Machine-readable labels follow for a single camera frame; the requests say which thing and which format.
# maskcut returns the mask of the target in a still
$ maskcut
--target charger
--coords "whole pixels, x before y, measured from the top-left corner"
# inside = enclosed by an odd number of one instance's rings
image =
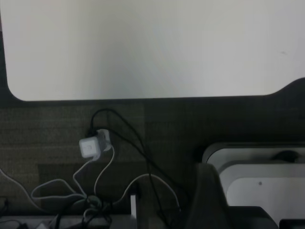
[[[111,149],[111,142],[108,130],[98,130],[97,135],[81,139],[79,141],[81,156],[83,158],[93,157],[93,161],[100,158],[101,152]]]

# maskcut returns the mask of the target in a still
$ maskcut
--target electrical cord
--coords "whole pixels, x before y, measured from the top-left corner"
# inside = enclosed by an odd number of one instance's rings
[[[93,159],[87,161],[85,164],[83,164],[82,167],[79,168],[79,170],[77,170],[74,174],[73,174],[73,180],[76,183],[76,185],[78,186],[78,188],[80,189],[80,191],[82,192],[82,194],[84,196],[87,196],[87,194],[84,192],[84,190],[82,189],[81,185],[78,183],[78,181],[76,180],[76,175],[83,169],[85,168],[88,164],[90,164],[93,161]]]
[[[95,194],[95,195],[97,195],[97,194],[96,194],[97,182],[99,181],[99,179],[100,179],[101,175],[103,174],[103,172],[104,172],[104,171],[110,166],[110,164],[113,162],[113,159],[114,159],[114,156],[115,156],[115,150],[114,150],[113,146],[111,146],[111,149],[112,149],[112,157],[111,157],[111,160],[110,160],[109,163],[106,165],[106,167],[100,172],[100,174],[98,175],[98,177],[97,177],[97,179],[96,179],[96,181],[95,181],[95,183],[94,183],[94,189],[93,189],[93,191],[94,191],[94,194]]]
[[[2,173],[2,175],[3,175],[4,177],[6,177],[8,180],[14,182],[16,185],[18,185],[18,186],[22,189],[22,191],[25,193],[25,195],[27,196],[27,198],[29,199],[30,203],[31,203],[33,206],[35,206],[35,207],[36,207],[38,210],[40,210],[40,211],[43,211],[43,212],[45,212],[45,213],[49,213],[48,211],[46,211],[46,210],[42,209],[41,207],[39,207],[39,206],[33,201],[33,199],[32,199],[32,198],[30,197],[30,195],[28,194],[27,190],[25,189],[25,187],[24,187],[21,183],[19,183],[17,180],[14,180],[14,179],[11,178],[10,176],[8,176],[1,168],[0,168],[0,172]]]
[[[39,189],[39,188],[41,188],[41,187],[43,187],[43,186],[46,186],[46,185],[48,185],[48,184],[51,184],[51,183],[54,183],[54,182],[62,182],[62,183],[64,183],[65,185],[66,185],[66,187],[73,193],[73,194],[70,194],[70,195],[67,195],[67,196],[47,196],[47,197],[35,197],[34,196],[34,192],[37,190],[37,189]],[[76,191],[73,189],[73,188],[71,188],[71,186],[67,183],[67,181],[65,181],[65,180],[63,180],[63,179],[54,179],[54,180],[50,180],[50,181],[48,181],[48,182],[46,182],[46,183],[43,183],[43,184],[41,184],[41,185],[38,185],[37,187],[35,187],[34,189],[33,189],[33,191],[31,192],[31,198],[32,199],[37,199],[37,200],[40,200],[40,199],[53,199],[53,198],[57,198],[57,199],[65,199],[65,198],[70,198],[70,197],[84,197],[84,198],[86,198],[84,195],[82,195],[82,194],[79,194],[79,193],[76,193]]]
[[[9,210],[9,200],[7,199],[7,197],[0,197],[0,199],[4,199],[3,208],[1,208],[0,210],[0,218],[1,218]]]
[[[113,110],[113,109],[109,109],[109,108],[106,108],[106,109],[100,109],[100,110],[98,110],[98,111],[96,111],[94,114],[93,114],[93,116],[92,116],[92,118],[91,118],[91,122],[90,122],[90,129],[89,129],[89,134],[90,135],[94,135],[94,133],[95,133],[95,129],[94,129],[94,118],[95,118],[95,116],[98,114],[98,113],[100,113],[100,112],[111,112],[111,113],[113,113],[113,114],[115,114],[117,117],[119,117],[132,131],[133,131],[133,133],[137,136],[137,138],[138,138],[138,140],[139,140],[139,142],[140,142],[140,144],[141,144],[141,147],[142,147],[142,149],[143,149],[143,151],[145,151],[145,146],[144,146],[144,143],[143,143],[143,141],[142,141],[142,138],[141,138],[141,136],[139,135],[139,133],[135,130],[135,128],[124,118],[124,117],[122,117],[118,112],[116,112],[115,110]],[[144,156],[145,157],[145,159],[146,159],[146,162],[147,162],[147,172],[148,172],[148,174],[149,174],[149,178],[150,178],[150,182],[151,182],[151,185],[152,185],[152,188],[153,188],[153,192],[154,192],[154,194],[155,194],[155,196],[156,196],[156,199],[157,199],[157,203],[158,203],[158,206],[159,206],[159,210],[160,210],[160,214],[161,214],[161,219],[163,220],[163,222],[165,223],[165,225],[167,226],[167,227],[169,227],[170,228],[170,225],[169,225],[169,223],[167,222],[167,220],[166,220],[166,217],[165,217],[165,214],[164,214],[164,211],[163,211],[163,209],[162,209],[162,205],[161,205],[161,201],[160,201],[160,198],[159,198],[159,195],[158,195],[158,193],[157,193],[157,190],[156,190],[156,188],[155,188],[155,185],[154,185],[154,182],[153,182],[153,179],[152,179],[152,176],[151,176],[151,168],[150,168],[150,164],[152,164],[152,160],[147,156],[147,154],[146,153],[142,153],[141,152],[141,150],[135,145],[135,144],[133,144],[130,140],[128,140],[127,138],[124,138],[123,136],[121,136],[120,134],[118,134],[117,132],[115,133],[115,131],[114,130],[110,130],[110,129],[107,129],[108,131],[110,131],[110,132],[112,132],[112,133],[114,133],[115,135],[117,135],[118,137],[120,137],[122,140],[125,140],[125,141],[127,141],[129,144],[131,144],[133,147],[135,147],[137,150],[138,150],[138,152],[140,153],[140,154],[142,154],[142,156]],[[152,164],[156,169],[158,169],[164,176],[165,176],[165,172],[163,172],[163,171],[161,171],[161,169],[159,168],[159,167],[156,167],[157,165],[154,163],[154,164]],[[185,189],[183,188],[183,187],[181,187],[180,185],[178,185],[174,180],[172,180],[168,175],[166,175],[165,176],[167,179],[169,179],[173,184],[175,184],[178,188],[180,188],[181,190],[183,190],[183,192],[186,194],[186,196],[187,196],[187,199],[188,199],[188,202],[189,202],[189,200],[190,200],[190,197],[189,197],[189,194],[185,191]]]
[[[135,179],[133,179],[132,182],[130,182],[129,185],[127,186],[127,188],[125,189],[125,191],[124,191],[122,197],[121,197],[120,199],[118,199],[117,201],[115,201],[115,202],[113,203],[113,205],[116,205],[116,204],[120,203],[120,202],[124,199],[125,195],[127,194],[128,189],[130,188],[130,186],[131,186],[136,180],[138,180],[138,179],[140,179],[140,178],[142,178],[142,177],[146,177],[146,176],[149,176],[149,174],[142,174],[142,175],[136,177]],[[175,191],[174,191],[174,190],[173,190],[164,180],[162,180],[160,177],[158,177],[158,176],[156,176],[156,175],[154,175],[154,174],[152,174],[152,177],[153,177],[153,178],[156,178],[156,179],[159,180],[159,181],[161,181],[166,187],[168,187],[168,189],[172,192],[173,196],[175,197],[175,200],[176,200],[176,203],[177,203],[178,208],[180,208],[179,200],[178,200],[178,197],[177,197]]]
[[[91,117],[91,121],[90,121],[90,129],[91,129],[91,131],[93,131],[95,116],[98,113],[101,113],[101,112],[111,112],[111,113],[115,114],[117,117],[119,117],[132,130],[132,132],[136,135],[136,137],[138,138],[138,140],[139,140],[139,142],[141,144],[141,147],[142,147],[143,151],[145,151],[145,145],[144,145],[144,143],[142,141],[142,138],[141,138],[140,134],[136,131],[136,129],[122,115],[120,115],[117,111],[115,111],[113,109],[105,108],[105,109],[100,109],[100,110],[96,111],[93,114],[93,116]],[[164,211],[163,211],[163,208],[162,208],[162,205],[161,205],[160,197],[158,195],[158,192],[156,190],[156,187],[154,185],[154,182],[153,182],[153,179],[152,179],[152,176],[151,176],[151,168],[150,168],[150,165],[149,165],[148,161],[146,161],[146,166],[147,166],[147,172],[148,172],[149,178],[150,178],[150,183],[151,183],[151,186],[153,188],[152,190],[153,190],[154,195],[155,195],[155,197],[157,199],[157,203],[158,203],[158,206],[159,206],[159,211],[160,211],[160,213],[161,213],[161,215],[163,217],[162,220],[165,223],[165,225],[167,227],[169,227],[169,224],[168,224],[168,222],[166,220],[166,216],[164,214]]]
[[[172,182],[176,187],[178,187],[180,190],[182,190],[185,195],[187,196],[188,200],[190,200],[190,195],[187,193],[187,191],[181,186],[179,185],[176,181],[174,181],[169,175],[167,175],[153,160],[151,160],[146,154],[144,154],[141,149],[132,141],[130,141],[129,139],[127,139],[126,137],[122,136],[121,134],[119,134],[118,132],[116,132],[113,129],[110,129],[108,127],[105,126],[100,126],[100,127],[96,127],[94,129],[94,131],[99,130],[99,129],[105,129],[108,130],[109,132],[115,134],[116,136],[118,136],[120,139],[122,139],[123,141],[129,143],[130,145],[132,145],[139,154],[141,154],[146,160],[147,162],[152,165],[154,168],[156,168],[165,178],[167,178],[170,182]]]
[[[61,218],[62,216],[66,213],[67,210],[69,210],[74,204],[76,204],[77,202],[81,201],[83,199],[78,199],[76,201],[70,202],[69,204],[67,204],[63,210],[61,211],[61,213],[59,213],[56,217],[56,223],[55,223],[55,227],[54,229],[59,229],[60,228],[60,223],[61,223]]]

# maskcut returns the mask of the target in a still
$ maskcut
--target desk surface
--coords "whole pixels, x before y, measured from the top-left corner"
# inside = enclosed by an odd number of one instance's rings
[[[305,73],[304,0],[0,0],[26,101],[274,93]]]

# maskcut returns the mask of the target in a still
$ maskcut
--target floor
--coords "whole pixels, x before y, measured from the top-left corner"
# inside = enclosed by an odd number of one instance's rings
[[[54,178],[66,179],[73,185],[73,172],[85,162],[78,141],[84,138],[92,113],[109,107],[136,127],[156,163],[192,193],[195,159],[214,142],[304,141],[304,98],[305,80],[301,79],[268,96],[26,103],[8,90],[4,52],[0,47],[0,168],[28,191]],[[111,114],[98,116],[96,123],[136,140]],[[116,157],[102,176],[98,192],[119,198],[134,177],[146,173],[146,163],[130,145],[111,138]],[[106,153],[82,171],[78,179],[85,190],[92,192],[98,173],[111,156],[111,152]],[[148,178],[139,183],[140,228],[163,228],[155,216],[157,204]],[[174,208],[171,193],[157,181],[156,186],[164,208]],[[43,189],[38,195],[50,192]],[[0,196],[8,197],[10,214],[39,214],[20,188],[2,176]],[[60,204],[44,201],[41,206],[56,209]]]

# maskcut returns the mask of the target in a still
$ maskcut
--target white cable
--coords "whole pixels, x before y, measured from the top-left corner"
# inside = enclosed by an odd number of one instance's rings
[[[83,166],[77,170],[74,174],[73,174],[73,180],[76,183],[76,185],[78,186],[78,188],[80,189],[80,191],[82,192],[82,194],[84,194],[85,197],[87,197],[87,194],[84,192],[84,190],[82,189],[81,185],[78,183],[78,181],[76,180],[75,176],[89,163],[91,163],[93,161],[93,159],[91,159],[90,161],[87,161],[85,164],[83,164]]]
[[[73,194],[70,194],[70,195],[67,195],[67,196],[47,196],[47,197],[35,197],[35,196],[34,196],[34,192],[35,192],[37,189],[39,189],[39,188],[41,188],[41,187],[43,187],[43,186],[46,186],[46,185],[48,185],[48,184],[57,182],[57,181],[60,181],[60,182],[64,183],[64,184],[67,186],[67,188],[68,188]],[[76,193],[76,191],[75,191],[73,188],[71,188],[71,186],[70,186],[65,180],[63,180],[63,179],[54,179],[54,180],[50,180],[50,181],[48,181],[48,182],[46,182],[46,183],[43,183],[43,184],[41,184],[41,185],[38,185],[36,188],[33,189],[33,191],[31,192],[30,197],[31,197],[32,199],[52,199],[52,198],[64,199],[64,198],[70,198],[70,197],[84,197],[84,198],[86,198],[84,195],[79,194],[79,193]]]
[[[122,197],[121,197],[120,199],[118,199],[117,201],[115,201],[113,204],[115,205],[115,204],[120,203],[120,202],[122,201],[122,199],[124,198],[124,196],[126,195],[126,193],[127,193],[128,189],[130,188],[130,186],[131,186],[137,179],[140,179],[140,178],[146,177],[146,176],[149,176],[149,174],[148,174],[148,173],[147,173],[147,174],[143,174],[143,175],[140,175],[140,176],[136,177],[135,179],[133,179],[132,182],[130,182],[130,184],[129,184],[129,185],[127,186],[127,188],[125,189],[125,191],[124,191]],[[158,177],[158,176],[156,176],[156,175],[154,175],[154,174],[152,174],[152,177],[158,179],[159,181],[161,181],[163,184],[165,184],[165,186],[167,186],[167,187],[170,189],[170,191],[171,191],[171,192],[173,193],[173,195],[175,196],[175,199],[176,199],[176,203],[177,203],[178,208],[180,208],[179,200],[178,200],[178,197],[177,197],[175,191],[174,191],[174,190],[173,190],[164,180],[162,180],[160,177]]]
[[[32,198],[29,196],[27,190],[25,189],[25,187],[24,187],[21,183],[19,183],[17,180],[14,180],[14,179],[11,178],[10,176],[8,176],[6,173],[3,172],[3,170],[2,170],[1,168],[0,168],[0,172],[1,172],[2,175],[5,176],[8,180],[14,182],[16,185],[18,185],[18,186],[22,189],[22,191],[25,193],[25,195],[27,196],[27,198],[29,199],[29,201],[31,202],[31,204],[32,204],[33,206],[35,206],[35,207],[36,207],[37,209],[39,209],[40,211],[43,211],[43,212],[45,212],[45,213],[49,213],[48,211],[46,211],[46,210],[42,209],[41,207],[39,207],[39,206],[32,200]]]
[[[111,160],[109,161],[109,163],[106,165],[106,167],[101,171],[101,173],[99,174],[99,176],[97,177],[97,179],[96,179],[96,181],[95,181],[95,183],[94,183],[94,189],[93,189],[93,191],[94,191],[94,194],[95,194],[95,195],[97,195],[97,194],[96,194],[97,182],[99,181],[99,179],[100,179],[101,175],[103,174],[103,172],[104,172],[104,171],[109,167],[109,165],[113,162],[114,155],[115,155],[115,151],[114,151],[113,146],[111,146],[111,149],[112,149],[112,158],[111,158]]]

